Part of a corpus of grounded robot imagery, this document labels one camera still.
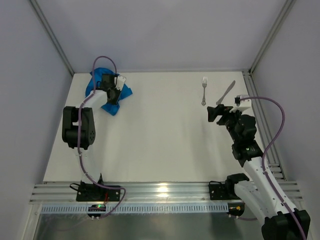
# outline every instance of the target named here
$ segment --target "silver fork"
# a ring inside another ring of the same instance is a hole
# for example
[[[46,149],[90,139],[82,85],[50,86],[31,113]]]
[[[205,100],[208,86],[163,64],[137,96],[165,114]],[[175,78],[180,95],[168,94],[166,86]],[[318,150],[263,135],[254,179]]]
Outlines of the silver fork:
[[[203,77],[202,87],[203,87],[203,97],[202,97],[202,106],[206,105],[206,87],[208,83],[208,78],[206,76]]]

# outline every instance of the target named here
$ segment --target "silver knife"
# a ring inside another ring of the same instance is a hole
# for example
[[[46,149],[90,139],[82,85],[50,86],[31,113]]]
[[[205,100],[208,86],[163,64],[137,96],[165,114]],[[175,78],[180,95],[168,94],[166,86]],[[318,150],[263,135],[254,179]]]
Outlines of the silver knife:
[[[236,81],[233,80],[233,82],[230,84],[230,86],[228,86],[228,88],[226,89],[225,93],[222,95],[222,97],[215,104],[217,104],[217,105],[221,104],[223,99],[225,98],[225,96],[230,92],[230,90],[234,87],[235,84],[236,84]]]

